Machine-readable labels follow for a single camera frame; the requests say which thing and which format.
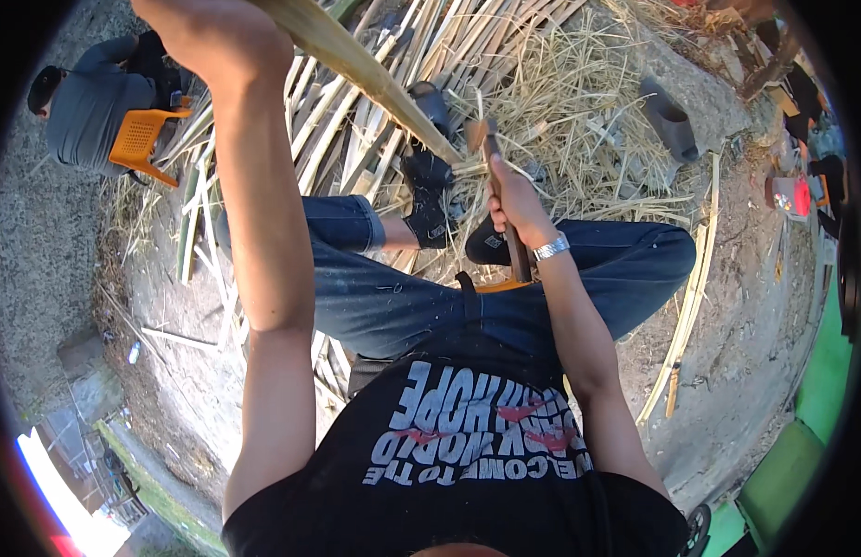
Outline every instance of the silver metal watch band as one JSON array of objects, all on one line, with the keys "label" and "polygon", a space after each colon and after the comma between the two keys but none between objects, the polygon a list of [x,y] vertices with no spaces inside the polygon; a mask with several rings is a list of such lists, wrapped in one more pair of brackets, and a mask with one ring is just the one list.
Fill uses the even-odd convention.
[{"label": "silver metal watch band", "polygon": [[549,257],[560,253],[561,251],[567,251],[570,249],[570,243],[567,241],[567,235],[563,232],[558,232],[560,238],[557,240],[547,243],[546,245],[536,248],[533,250],[533,255],[536,256],[536,261],[541,261],[542,259],[548,259]]}]

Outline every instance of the wrist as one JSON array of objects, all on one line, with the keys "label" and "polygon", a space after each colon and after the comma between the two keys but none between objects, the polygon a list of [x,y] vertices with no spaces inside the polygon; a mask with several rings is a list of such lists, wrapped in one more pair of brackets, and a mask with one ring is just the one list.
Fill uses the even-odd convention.
[{"label": "wrist", "polygon": [[551,222],[546,222],[544,225],[532,227],[527,231],[526,238],[523,243],[530,250],[538,250],[559,238],[557,228]]}]

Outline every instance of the black cap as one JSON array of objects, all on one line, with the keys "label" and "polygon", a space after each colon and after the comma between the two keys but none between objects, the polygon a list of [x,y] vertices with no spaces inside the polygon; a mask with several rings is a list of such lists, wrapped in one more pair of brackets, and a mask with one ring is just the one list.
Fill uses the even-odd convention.
[{"label": "black cap", "polygon": [[57,90],[60,81],[63,80],[63,71],[56,66],[47,66],[38,73],[32,88],[29,89],[29,110],[37,114],[50,102],[50,97]]}]

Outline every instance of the axe head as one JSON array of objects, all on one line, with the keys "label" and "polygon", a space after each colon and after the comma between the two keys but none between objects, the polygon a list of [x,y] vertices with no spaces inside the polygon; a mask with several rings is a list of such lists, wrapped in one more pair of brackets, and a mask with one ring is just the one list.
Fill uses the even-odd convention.
[{"label": "axe head", "polygon": [[481,148],[483,141],[488,137],[495,139],[495,134],[498,133],[498,123],[495,118],[487,117],[481,121],[466,121],[464,122],[464,137],[468,140],[468,150],[474,151]]}]

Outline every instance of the black t-shirt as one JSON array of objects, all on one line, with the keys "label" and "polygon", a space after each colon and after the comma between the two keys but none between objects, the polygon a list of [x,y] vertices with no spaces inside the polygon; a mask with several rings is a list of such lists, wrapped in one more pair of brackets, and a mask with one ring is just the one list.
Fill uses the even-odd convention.
[{"label": "black t-shirt", "polygon": [[479,333],[424,343],[353,398],[303,470],[233,513],[226,548],[409,555],[471,542],[512,557],[674,557],[681,513],[633,479],[592,471],[552,369]]}]

